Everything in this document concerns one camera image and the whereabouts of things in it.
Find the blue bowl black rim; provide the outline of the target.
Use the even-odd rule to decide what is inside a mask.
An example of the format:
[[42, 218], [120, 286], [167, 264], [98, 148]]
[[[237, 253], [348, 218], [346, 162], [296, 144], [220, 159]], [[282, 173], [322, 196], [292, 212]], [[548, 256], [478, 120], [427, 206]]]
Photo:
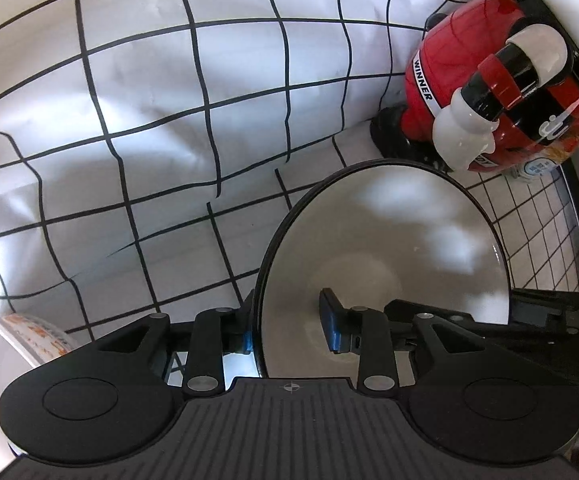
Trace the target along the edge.
[[509, 266], [483, 207], [446, 174], [404, 160], [332, 174], [273, 234], [253, 292], [262, 376], [355, 378], [358, 356], [327, 348], [325, 288], [346, 308], [404, 300], [482, 323], [510, 318]]

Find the white grid tablecloth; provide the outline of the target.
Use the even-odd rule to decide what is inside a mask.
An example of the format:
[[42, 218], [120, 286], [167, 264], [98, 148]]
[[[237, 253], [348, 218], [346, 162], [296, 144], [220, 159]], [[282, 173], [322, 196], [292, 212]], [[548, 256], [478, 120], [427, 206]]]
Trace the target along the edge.
[[0, 315], [86, 344], [241, 302], [466, 1], [0, 0]]

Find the Calbee cereal bag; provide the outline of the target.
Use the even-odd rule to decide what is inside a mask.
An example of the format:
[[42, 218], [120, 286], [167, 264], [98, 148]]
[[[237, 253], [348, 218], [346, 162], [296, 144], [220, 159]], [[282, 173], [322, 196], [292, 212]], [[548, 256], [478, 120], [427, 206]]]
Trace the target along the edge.
[[506, 177], [526, 183], [546, 176], [561, 166], [579, 148], [579, 118], [570, 114], [571, 108], [551, 116], [539, 127], [539, 148], [536, 153], [506, 170]]

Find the red white robot toy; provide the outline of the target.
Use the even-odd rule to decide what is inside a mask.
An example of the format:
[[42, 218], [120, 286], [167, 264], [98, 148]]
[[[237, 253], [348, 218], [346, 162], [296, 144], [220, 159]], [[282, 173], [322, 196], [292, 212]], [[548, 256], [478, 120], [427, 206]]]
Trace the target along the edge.
[[436, 13], [405, 72], [403, 103], [384, 108], [370, 133], [386, 157], [440, 170], [508, 170], [539, 150], [539, 127], [571, 108], [579, 118], [579, 51], [539, 84], [510, 40], [532, 25], [564, 29], [541, 0], [473, 0]]

